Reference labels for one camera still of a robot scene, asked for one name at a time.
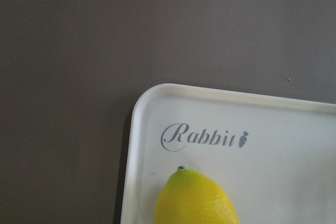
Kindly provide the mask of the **yellow lemon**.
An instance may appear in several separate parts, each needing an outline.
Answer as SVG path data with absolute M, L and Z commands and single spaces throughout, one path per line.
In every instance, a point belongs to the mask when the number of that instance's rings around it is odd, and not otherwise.
M 205 175 L 178 167 L 161 191 L 155 223 L 240 223 L 226 192 Z

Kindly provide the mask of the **beige rabbit tray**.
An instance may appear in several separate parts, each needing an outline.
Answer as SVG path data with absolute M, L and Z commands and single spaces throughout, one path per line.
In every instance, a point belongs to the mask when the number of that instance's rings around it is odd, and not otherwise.
M 122 223 L 153 223 L 179 166 L 227 192 L 242 223 L 335 223 L 335 105 L 160 84 L 132 113 Z

